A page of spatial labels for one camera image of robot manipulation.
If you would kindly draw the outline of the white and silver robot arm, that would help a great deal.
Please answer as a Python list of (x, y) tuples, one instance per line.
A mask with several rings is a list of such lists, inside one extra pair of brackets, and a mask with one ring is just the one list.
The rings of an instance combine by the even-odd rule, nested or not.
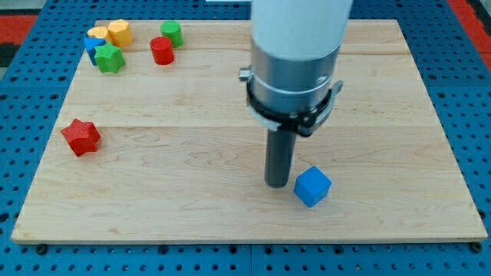
[(239, 72), (251, 114), (272, 132), (310, 136), (342, 82), (332, 77), (352, 0), (253, 0), (251, 64)]

